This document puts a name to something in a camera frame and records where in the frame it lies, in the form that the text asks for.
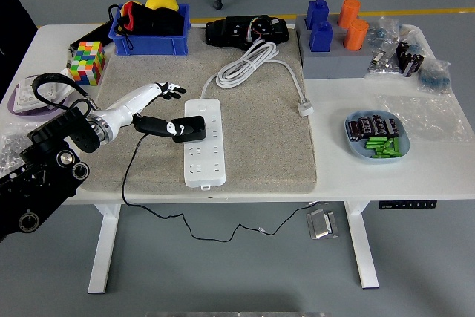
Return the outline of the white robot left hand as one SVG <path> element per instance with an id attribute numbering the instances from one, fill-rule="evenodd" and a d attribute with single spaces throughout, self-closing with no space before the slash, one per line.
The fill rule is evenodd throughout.
<path id="1" fill-rule="evenodd" d="M 99 118 L 105 142 L 110 142 L 117 138 L 121 127 L 132 124 L 133 116 L 140 114 L 156 98 L 179 99 L 185 93 L 185 88 L 170 82 L 147 84 L 126 94 L 107 109 L 95 111 L 91 118 Z"/>

